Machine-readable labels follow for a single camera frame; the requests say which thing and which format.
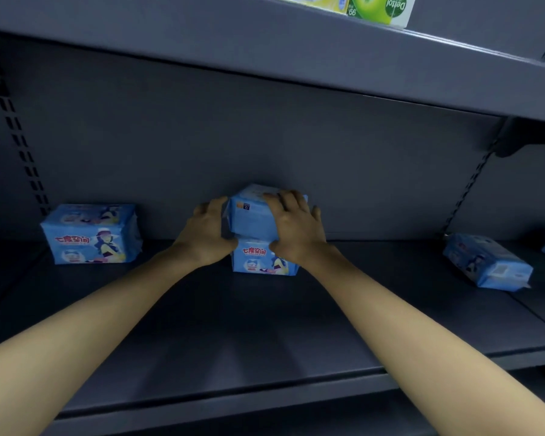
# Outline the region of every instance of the forearm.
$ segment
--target forearm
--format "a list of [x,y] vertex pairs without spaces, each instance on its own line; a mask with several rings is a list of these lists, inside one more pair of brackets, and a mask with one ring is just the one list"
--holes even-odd
[[541,400],[334,248],[317,253],[307,270],[440,434],[545,435]]
[[38,435],[193,267],[163,253],[0,344],[0,436]]

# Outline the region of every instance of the person's right arm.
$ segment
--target person's right arm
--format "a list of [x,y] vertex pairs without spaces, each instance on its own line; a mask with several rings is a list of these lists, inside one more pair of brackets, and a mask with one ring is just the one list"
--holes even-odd
[[545,436],[545,403],[327,244],[318,208],[295,191],[266,199],[279,234],[273,252],[319,280],[437,432]]

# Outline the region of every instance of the person's left arm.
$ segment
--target person's left arm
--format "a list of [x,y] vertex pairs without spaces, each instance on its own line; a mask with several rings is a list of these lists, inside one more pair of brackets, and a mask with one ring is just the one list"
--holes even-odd
[[39,435],[168,289],[236,248],[220,233],[225,201],[199,205],[170,248],[0,344],[0,436]]

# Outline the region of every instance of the yellow box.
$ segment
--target yellow box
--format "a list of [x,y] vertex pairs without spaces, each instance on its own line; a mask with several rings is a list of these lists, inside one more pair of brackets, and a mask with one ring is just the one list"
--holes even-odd
[[299,3],[300,5],[313,6],[319,9],[337,12],[338,14],[347,14],[349,0],[286,0]]

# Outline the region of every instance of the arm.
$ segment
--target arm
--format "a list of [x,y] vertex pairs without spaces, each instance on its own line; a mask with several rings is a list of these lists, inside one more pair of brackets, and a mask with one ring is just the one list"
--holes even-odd
[[225,201],[198,206],[147,263],[0,344],[0,436],[40,434],[170,287],[236,248],[220,235]]
[[318,208],[298,192],[266,196],[271,249],[325,286],[386,370],[444,436],[545,436],[545,403],[440,324],[349,263],[325,242]]

